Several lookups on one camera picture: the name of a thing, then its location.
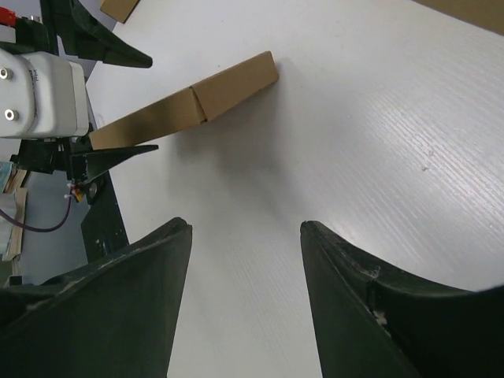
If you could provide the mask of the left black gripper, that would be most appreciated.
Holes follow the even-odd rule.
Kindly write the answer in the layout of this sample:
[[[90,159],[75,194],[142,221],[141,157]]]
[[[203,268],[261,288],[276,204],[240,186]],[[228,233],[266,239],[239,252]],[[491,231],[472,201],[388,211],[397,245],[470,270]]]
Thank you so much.
[[[20,17],[10,9],[1,9],[1,51],[13,55],[49,51],[46,27],[41,17]],[[158,149],[157,145],[131,146],[73,153],[76,137],[18,139],[20,147],[11,157],[21,169],[51,174],[58,170],[70,174],[76,185],[86,185],[124,161]]]

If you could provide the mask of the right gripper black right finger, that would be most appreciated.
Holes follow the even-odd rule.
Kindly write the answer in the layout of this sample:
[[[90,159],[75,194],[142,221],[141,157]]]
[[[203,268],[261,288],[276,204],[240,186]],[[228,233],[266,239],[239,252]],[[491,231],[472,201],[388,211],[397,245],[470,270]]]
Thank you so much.
[[[325,377],[500,377],[503,289],[426,280],[318,221],[300,227]]]

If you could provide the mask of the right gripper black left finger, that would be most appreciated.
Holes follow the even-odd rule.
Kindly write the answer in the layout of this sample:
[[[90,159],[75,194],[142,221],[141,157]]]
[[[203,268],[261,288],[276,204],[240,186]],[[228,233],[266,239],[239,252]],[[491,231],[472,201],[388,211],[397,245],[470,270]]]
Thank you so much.
[[[191,247],[177,217],[82,268],[2,289],[2,376],[166,376]]]

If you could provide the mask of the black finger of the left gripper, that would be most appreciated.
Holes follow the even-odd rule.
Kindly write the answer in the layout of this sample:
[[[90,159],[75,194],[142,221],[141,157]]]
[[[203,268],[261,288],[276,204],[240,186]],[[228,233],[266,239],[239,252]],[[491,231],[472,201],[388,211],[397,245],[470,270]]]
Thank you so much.
[[[148,69],[153,59],[128,45],[93,17],[78,0],[41,1],[49,51],[58,55],[60,45],[69,56],[108,65]]]

